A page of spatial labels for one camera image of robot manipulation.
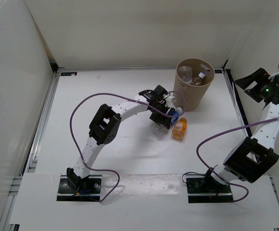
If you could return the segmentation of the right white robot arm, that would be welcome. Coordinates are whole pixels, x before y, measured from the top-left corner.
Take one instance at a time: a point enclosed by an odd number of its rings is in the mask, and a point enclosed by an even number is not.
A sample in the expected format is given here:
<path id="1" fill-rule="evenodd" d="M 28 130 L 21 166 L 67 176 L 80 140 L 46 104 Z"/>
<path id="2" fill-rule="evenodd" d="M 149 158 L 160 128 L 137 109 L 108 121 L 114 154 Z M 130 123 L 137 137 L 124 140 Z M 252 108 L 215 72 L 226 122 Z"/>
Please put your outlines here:
<path id="1" fill-rule="evenodd" d="M 279 133 L 279 72 L 270 75 L 259 68 L 235 84 L 256 102 L 265 102 L 261 124 L 251 137 L 245 138 L 226 157 L 222 165 L 208 170 L 201 186 L 206 192 L 228 184 L 232 180 L 253 183 L 279 159 L 274 152 Z"/>

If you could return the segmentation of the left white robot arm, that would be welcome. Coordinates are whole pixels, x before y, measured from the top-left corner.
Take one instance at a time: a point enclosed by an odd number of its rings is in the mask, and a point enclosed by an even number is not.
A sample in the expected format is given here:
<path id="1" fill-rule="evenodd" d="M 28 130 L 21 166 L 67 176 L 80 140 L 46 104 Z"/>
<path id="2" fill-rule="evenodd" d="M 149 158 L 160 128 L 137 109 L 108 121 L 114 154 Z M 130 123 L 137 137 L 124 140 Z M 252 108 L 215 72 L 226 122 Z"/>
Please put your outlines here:
<path id="1" fill-rule="evenodd" d="M 93 164 L 104 148 L 111 143 L 119 130 L 120 124 L 138 113 L 150 111 L 150 120 L 169 129 L 183 110 L 171 107 L 173 97 L 164 87 L 158 85 L 154 90 L 143 90 L 133 98 L 124 98 L 124 102 L 109 106 L 102 104 L 89 124 L 88 139 L 85 147 L 77 148 L 78 161 L 67 168 L 66 176 L 70 188 L 75 192 L 84 191 Z"/>

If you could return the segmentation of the clear bottle white label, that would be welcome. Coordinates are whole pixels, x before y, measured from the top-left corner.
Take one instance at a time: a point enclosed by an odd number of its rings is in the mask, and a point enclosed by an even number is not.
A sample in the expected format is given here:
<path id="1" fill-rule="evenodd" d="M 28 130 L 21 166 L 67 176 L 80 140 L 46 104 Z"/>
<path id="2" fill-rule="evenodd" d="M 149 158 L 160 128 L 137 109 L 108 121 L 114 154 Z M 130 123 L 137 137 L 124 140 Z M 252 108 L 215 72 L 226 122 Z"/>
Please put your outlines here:
<path id="1" fill-rule="evenodd" d="M 185 82 L 187 84 L 191 84 L 191 82 L 192 82 L 192 67 L 191 66 L 188 66 L 188 65 L 179 66 L 177 68 L 177 74 L 183 82 Z"/>

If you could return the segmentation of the brown round bin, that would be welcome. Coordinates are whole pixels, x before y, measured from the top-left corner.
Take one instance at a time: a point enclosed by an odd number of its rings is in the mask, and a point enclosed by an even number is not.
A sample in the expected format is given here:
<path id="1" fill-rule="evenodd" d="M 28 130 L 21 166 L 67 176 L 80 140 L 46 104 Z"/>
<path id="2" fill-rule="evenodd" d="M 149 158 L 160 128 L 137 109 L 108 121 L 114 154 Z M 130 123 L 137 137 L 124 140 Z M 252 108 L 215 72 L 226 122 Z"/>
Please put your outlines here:
<path id="1" fill-rule="evenodd" d="M 205 77 L 200 85 L 194 86 L 182 80 L 181 67 L 189 66 L 192 69 L 192 77 L 203 73 Z M 174 80 L 175 107 L 181 107 L 189 112 L 197 108 L 207 89 L 214 79 L 213 67 L 202 59 L 190 58 L 182 60 L 176 67 Z"/>

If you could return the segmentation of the orange plastic bottle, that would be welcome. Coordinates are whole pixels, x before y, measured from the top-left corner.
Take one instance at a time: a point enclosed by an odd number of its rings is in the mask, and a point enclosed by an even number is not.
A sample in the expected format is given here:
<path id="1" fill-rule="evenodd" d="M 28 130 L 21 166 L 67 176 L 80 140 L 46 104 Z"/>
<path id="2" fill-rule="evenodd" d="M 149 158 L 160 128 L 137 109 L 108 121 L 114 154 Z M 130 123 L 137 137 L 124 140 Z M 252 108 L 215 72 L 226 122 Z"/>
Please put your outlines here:
<path id="1" fill-rule="evenodd" d="M 181 118 L 173 127 L 172 137 L 176 140 L 182 140 L 187 130 L 187 119 Z"/>

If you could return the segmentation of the clear plastic bottle white cap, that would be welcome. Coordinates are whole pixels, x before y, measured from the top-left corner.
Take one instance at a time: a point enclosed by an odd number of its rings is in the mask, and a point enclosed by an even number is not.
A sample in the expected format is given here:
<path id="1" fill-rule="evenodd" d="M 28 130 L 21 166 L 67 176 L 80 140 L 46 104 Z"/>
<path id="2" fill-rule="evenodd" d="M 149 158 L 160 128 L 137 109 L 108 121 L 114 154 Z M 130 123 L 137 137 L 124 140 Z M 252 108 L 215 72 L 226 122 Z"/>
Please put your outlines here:
<path id="1" fill-rule="evenodd" d="M 197 76 L 192 77 L 191 85 L 193 85 L 193 86 L 202 85 L 205 77 L 206 77 L 206 74 L 203 72 L 200 72 Z"/>

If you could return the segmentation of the blue label plastic bottle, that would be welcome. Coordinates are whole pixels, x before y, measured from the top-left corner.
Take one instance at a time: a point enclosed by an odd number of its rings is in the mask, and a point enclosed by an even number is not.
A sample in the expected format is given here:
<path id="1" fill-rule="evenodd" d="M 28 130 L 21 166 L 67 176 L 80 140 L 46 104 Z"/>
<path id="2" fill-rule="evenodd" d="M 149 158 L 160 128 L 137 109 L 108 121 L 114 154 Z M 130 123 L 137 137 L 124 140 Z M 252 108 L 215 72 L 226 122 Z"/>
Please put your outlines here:
<path id="1" fill-rule="evenodd" d="M 182 113 L 182 108 L 171 108 L 167 111 L 167 116 L 161 115 L 160 113 L 152 113 L 150 119 L 154 122 L 151 129 L 154 133 L 161 134 L 167 132 L 170 127 L 176 122 L 179 118 L 179 115 Z"/>

